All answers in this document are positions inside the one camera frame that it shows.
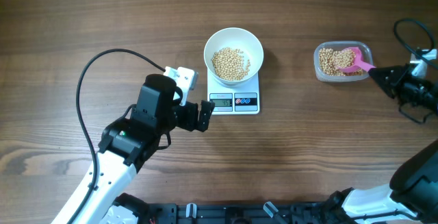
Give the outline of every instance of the bowl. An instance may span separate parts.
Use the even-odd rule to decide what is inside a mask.
[[[363,75],[356,75],[356,76],[330,76],[322,71],[320,66],[320,56],[319,56],[320,49],[326,48],[326,49],[333,49],[335,51],[341,51],[342,49],[348,47],[358,47],[362,51],[363,61],[373,64],[371,50],[367,45],[363,44],[362,42],[357,42],[357,41],[324,42],[320,46],[318,46],[315,49],[315,53],[313,53],[313,63],[315,64],[316,78],[318,78],[318,80],[323,82],[351,82],[351,81],[363,80],[369,77],[368,73],[365,71]]]
[[[247,59],[251,62],[248,75],[241,80],[229,81],[220,78],[216,75],[216,71],[213,66],[214,53],[219,50],[230,47],[232,49],[240,49],[243,51],[241,54],[244,56],[244,69],[246,68]],[[208,71],[214,76],[214,78],[228,86],[234,86],[244,83],[252,78],[261,68],[263,63],[263,47],[257,37],[251,32],[240,28],[226,28],[216,32],[207,41],[204,48],[204,62]]]

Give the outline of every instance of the container of beans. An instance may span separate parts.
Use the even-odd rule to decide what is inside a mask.
[[[333,41],[324,42],[318,46],[313,54],[316,77],[323,82],[351,82],[369,77],[366,71],[360,70],[355,73],[343,73],[337,70],[336,63],[344,64],[354,57],[348,50],[349,47],[358,47],[363,56],[363,61],[373,64],[370,48],[357,41]]]
[[[226,28],[207,41],[204,61],[217,81],[234,86],[248,81],[259,71],[263,63],[263,47],[249,31]]]

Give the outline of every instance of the pink spoon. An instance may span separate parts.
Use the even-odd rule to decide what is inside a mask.
[[[351,49],[356,54],[356,58],[352,66],[346,67],[344,69],[337,67],[340,71],[344,73],[353,73],[359,69],[363,69],[368,72],[370,69],[376,68],[375,66],[363,61],[362,52],[358,47],[349,47],[346,49]]]

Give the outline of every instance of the wood grain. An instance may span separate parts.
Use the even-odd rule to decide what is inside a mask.
[[[436,34],[437,0],[0,0],[0,223],[48,223],[90,164],[75,111],[77,80],[105,49],[127,48],[161,66],[199,71],[190,100],[207,96],[203,47],[225,27],[265,49],[261,113],[215,116],[205,133],[172,131],[127,189],[149,203],[323,200],[335,190],[387,183],[438,137],[367,79],[325,84],[313,51],[359,40],[377,66],[404,64],[394,21],[415,17]],[[411,43],[422,34],[406,28]],[[89,70],[81,103],[94,145],[157,73],[121,53]]]

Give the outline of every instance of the white scale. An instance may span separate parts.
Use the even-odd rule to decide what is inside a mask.
[[[260,112],[259,74],[236,86],[226,86],[207,71],[208,100],[215,103],[213,115],[258,114]]]

